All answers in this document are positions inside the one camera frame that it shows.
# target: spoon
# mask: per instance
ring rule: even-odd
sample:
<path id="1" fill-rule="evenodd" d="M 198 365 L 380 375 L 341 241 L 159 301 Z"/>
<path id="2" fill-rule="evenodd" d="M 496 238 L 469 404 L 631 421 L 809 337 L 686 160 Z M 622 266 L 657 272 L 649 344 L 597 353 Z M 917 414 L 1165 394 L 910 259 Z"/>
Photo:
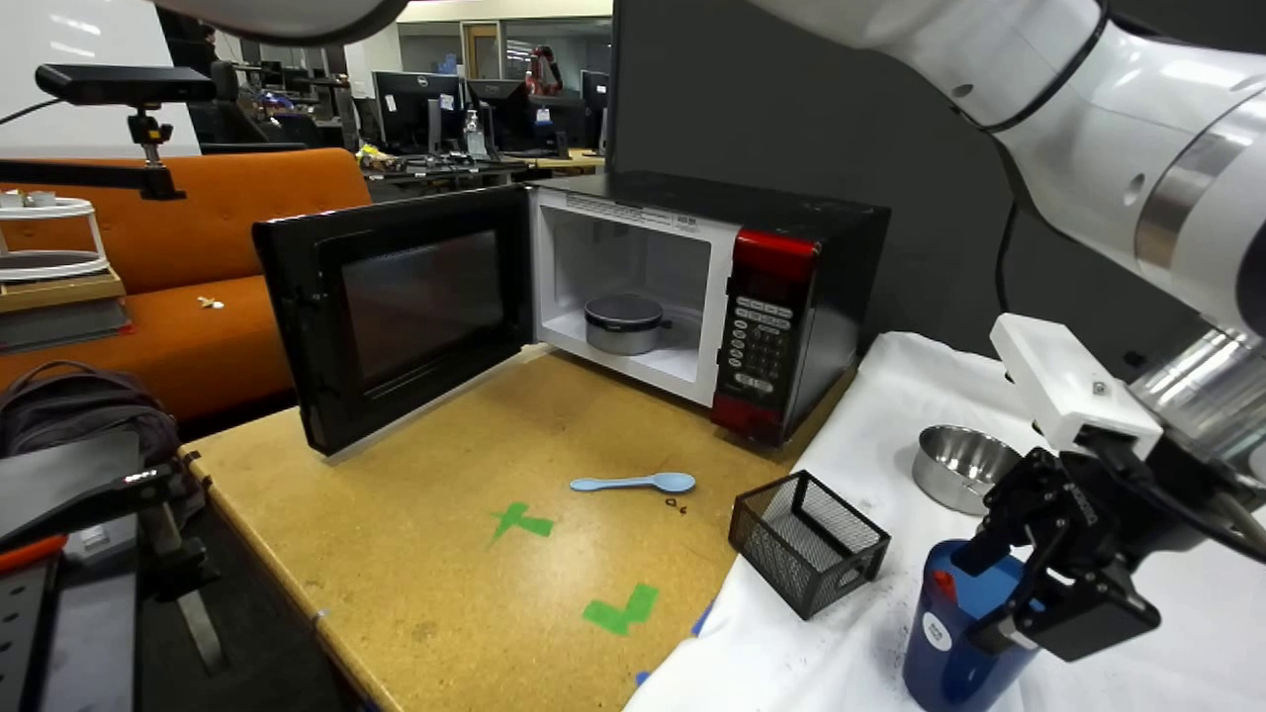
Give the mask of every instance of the spoon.
<path id="1" fill-rule="evenodd" d="M 686 495 L 698 487 L 698 476 L 686 476 L 686 470 L 657 470 L 657 476 L 644 476 L 644 477 L 575 477 L 570 490 L 640 490 L 640 487 L 653 487 L 653 490 L 664 490 L 664 495 Z"/>

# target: green tape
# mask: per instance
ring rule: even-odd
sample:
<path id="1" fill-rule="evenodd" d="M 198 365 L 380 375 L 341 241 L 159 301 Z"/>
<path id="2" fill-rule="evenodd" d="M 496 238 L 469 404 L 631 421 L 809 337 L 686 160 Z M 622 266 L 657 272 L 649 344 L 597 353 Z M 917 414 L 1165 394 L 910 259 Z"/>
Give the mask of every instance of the green tape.
<path id="1" fill-rule="evenodd" d="M 627 636 L 631 626 L 649 619 L 649 613 L 657 609 L 657 602 L 660 602 L 660 589 L 640 582 L 640 585 L 631 593 L 627 609 L 618 609 L 618 606 L 608 606 L 608 602 L 591 602 L 591 606 L 587 606 L 587 619 L 595 619 L 595 626 L 606 627 L 606 631 Z"/>
<path id="2" fill-rule="evenodd" d="M 549 516 L 532 516 L 525 501 L 511 501 L 491 538 L 502 538 L 507 530 L 525 530 L 525 534 L 549 538 L 553 522 Z"/>

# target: open microwave door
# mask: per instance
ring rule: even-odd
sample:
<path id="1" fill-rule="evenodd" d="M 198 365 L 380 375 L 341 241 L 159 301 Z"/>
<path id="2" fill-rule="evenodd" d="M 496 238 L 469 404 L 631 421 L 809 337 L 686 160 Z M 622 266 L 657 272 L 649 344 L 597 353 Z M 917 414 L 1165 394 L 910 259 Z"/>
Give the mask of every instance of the open microwave door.
<path id="1" fill-rule="evenodd" d="M 525 191 L 255 226 L 306 435 L 331 456 L 532 338 Z"/>

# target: small black box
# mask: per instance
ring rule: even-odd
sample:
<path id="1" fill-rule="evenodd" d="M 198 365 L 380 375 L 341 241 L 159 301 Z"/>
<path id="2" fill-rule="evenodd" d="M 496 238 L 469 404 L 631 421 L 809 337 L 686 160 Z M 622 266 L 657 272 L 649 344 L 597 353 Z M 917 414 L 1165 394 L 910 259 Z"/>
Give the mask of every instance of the small black box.
<path id="1" fill-rule="evenodd" d="M 885 530 L 810 470 L 742 495 L 727 541 L 800 618 L 815 618 L 854 585 L 875 582 L 885 552 Z"/>

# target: person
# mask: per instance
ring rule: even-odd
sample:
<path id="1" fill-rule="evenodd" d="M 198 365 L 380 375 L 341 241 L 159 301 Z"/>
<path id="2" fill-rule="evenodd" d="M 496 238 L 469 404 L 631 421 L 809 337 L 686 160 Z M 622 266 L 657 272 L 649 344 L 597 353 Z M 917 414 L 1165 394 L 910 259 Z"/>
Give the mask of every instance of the person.
<path id="1" fill-rule="evenodd" d="M 525 93 L 558 93 L 562 89 L 562 72 L 553 63 L 549 47 L 539 47 L 525 54 Z"/>

